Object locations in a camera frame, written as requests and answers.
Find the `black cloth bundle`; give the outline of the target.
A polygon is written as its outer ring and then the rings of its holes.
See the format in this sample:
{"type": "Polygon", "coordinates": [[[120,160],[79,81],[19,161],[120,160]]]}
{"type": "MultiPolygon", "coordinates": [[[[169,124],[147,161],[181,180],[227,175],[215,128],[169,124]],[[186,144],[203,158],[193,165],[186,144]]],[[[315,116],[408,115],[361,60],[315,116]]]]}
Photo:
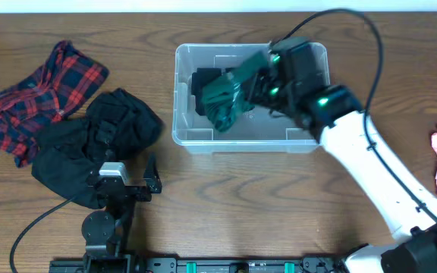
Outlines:
{"type": "Polygon", "coordinates": [[[192,73],[191,94],[194,96],[195,112],[199,116],[237,115],[236,93],[240,84],[231,78],[231,72],[223,74],[221,68],[199,67],[192,73]]]}

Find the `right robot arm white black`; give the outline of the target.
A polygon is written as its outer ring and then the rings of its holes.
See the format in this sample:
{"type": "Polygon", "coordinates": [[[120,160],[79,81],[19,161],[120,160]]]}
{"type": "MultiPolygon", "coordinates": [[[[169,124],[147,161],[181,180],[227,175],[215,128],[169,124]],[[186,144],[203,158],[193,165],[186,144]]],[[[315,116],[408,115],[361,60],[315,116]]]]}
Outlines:
{"type": "Polygon", "coordinates": [[[367,110],[330,85],[312,45],[277,42],[242,65],[248,102],[294,119],[348,171],[383,217],[394,243],[362,246],[342,259],[347,272],[437,272],[437,198],[380,136],[367,110]]]}

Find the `dark green cloth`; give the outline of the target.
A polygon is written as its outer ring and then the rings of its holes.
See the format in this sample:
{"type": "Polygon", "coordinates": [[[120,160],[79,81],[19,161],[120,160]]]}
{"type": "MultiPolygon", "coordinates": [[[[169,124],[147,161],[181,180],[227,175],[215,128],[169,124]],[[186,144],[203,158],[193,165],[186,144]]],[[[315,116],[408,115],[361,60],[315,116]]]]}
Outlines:
{"type": "Polygon", "coordinates": [[[256,52],[202,88],[205,115],[218,132],[230,130],[240,115],[255,108],[251,97],[268,67],[265,54],[256,52]]]}

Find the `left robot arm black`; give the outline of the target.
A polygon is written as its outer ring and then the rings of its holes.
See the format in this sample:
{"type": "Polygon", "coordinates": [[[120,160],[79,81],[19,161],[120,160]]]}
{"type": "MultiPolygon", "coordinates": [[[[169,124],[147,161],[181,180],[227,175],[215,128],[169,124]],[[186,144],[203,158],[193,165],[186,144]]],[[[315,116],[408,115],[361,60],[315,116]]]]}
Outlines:
{"type": "Polygon", "coordinates": [[[143,174],[144,185],[131,185],[122,162],[106,162],[99,169],[97,193],[104,208],[89,214],[82,224],[86,254],[97,259],[117,259],[124,255],[130,226],[138,202],[149,202],[162,192],[156,157],[150,154],[143,174]]]}

